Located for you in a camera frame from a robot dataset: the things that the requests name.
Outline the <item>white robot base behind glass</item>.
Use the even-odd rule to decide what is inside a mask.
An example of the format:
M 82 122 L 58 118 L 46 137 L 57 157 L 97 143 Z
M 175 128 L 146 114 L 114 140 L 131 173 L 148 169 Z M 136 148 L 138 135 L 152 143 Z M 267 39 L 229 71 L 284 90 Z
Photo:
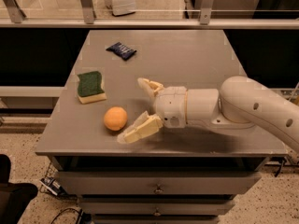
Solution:
M 105 5 L 114 16 L 123 16 L 135 13 L 135 0 L 105 0 Z

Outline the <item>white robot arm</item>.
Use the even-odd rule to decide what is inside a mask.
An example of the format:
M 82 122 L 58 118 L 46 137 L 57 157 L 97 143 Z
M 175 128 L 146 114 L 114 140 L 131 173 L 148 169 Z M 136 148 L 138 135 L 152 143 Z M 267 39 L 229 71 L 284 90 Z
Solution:
M 163 127 L 196 127 L 240 135 L 259 126 L 299 151 L 299 106 L 253 79 L 229 77 L 218 90 L 166 88 L 143 77 L 137 82 L 149 96 L 153 113 L 143 112 L 119 134 L 121 144 L 149 137 Z

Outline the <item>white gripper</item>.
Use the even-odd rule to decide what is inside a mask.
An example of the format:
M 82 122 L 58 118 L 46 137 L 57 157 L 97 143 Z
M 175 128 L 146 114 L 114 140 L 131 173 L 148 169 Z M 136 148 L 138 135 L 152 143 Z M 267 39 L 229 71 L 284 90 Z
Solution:
M 185 103 L 187 89 L 185 87 L 167 87 L 163 84 L 140 77 L 139 87 L 150 97 L 154 98 L 154 111 L 150 115 L 143 112 L 135 122 L 117 136 L 120 144 L 131 144 L 160 131 L 163 127 L 169 129 L 186 126 Z

